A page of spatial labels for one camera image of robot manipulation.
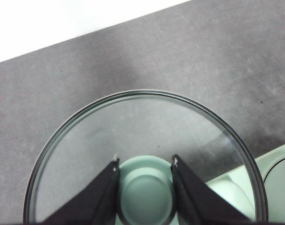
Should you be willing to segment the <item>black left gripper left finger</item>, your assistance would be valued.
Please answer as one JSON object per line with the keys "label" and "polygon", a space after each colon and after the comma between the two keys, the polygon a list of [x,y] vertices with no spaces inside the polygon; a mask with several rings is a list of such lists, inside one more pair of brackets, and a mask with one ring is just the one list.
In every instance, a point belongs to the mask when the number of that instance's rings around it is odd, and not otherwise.
{"label": "black left gripper left finger", "polygon": [[111,161],[81,192],[45,219],[43,225],[113,225],[117,216],[119,159]]}

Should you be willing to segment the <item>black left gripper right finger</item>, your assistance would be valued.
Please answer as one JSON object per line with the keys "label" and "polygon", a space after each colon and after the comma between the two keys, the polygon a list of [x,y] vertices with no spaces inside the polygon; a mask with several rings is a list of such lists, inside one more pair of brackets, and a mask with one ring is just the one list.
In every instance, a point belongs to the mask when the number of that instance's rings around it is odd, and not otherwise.
{"label": "black left gripper right finger", "polygon": [[204,182],[173,155],[172,182],[181,225],[250,225],[256,211],[240,186],[230,180]]}

